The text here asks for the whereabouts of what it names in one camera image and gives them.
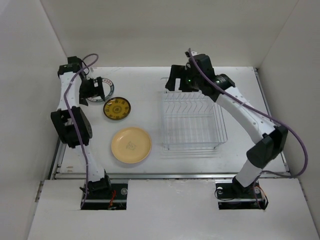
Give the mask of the white plate dark lettered rim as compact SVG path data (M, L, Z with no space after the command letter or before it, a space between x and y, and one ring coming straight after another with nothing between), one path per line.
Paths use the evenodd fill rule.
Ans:
M101 78L103 92L104 92L104 100L100 96L89 97L87 100L91 103L102 103L111 99L114 95L115 85L114 83L105 77Z

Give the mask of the beige yellow plate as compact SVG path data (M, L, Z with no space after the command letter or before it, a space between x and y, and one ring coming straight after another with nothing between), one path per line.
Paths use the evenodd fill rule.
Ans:
M120 162L137 164L148 157L152 150L152 139L147 131L139 127L119 130L112 138L111 152Z

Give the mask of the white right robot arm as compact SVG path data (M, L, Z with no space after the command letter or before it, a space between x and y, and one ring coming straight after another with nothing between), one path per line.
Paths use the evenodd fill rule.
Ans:
M180 91L201 92L226 110L254 143L246 152L246 162L232 180L232 193L243 197L264 168L283 151L288 136L287 127L277 126L253 111L231 78L224 73L215 73L206 54L189 56L185 65L173 64L165 88L173 92L177 79L180 80Z

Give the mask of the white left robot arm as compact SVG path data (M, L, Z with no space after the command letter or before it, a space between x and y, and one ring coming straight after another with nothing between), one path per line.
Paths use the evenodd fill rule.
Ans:
M82 189L88 195L107 198L112 185L105 169L98 165L90 148L93 137L91 124L81 106L88 106L88 98L105 100L101 77L87 77L89 67L77 56L67 58L67 64L58 68L61 82L60 100L50 118L62 143L73 149L85 168L85 185Z

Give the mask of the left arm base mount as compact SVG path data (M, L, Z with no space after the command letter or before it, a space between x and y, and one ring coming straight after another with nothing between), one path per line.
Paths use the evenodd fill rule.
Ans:
M108 210L119 211L127 209L128 181L116 180L111 182L111 190L98 192L95 195L88 193L85 188L82 191L80 209L81 210Z

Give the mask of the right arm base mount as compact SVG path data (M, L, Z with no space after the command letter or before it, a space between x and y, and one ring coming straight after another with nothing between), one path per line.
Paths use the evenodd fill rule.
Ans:
M266 210L268 197L259 182L242 188L230 181L216 181L214 196L219 210Z

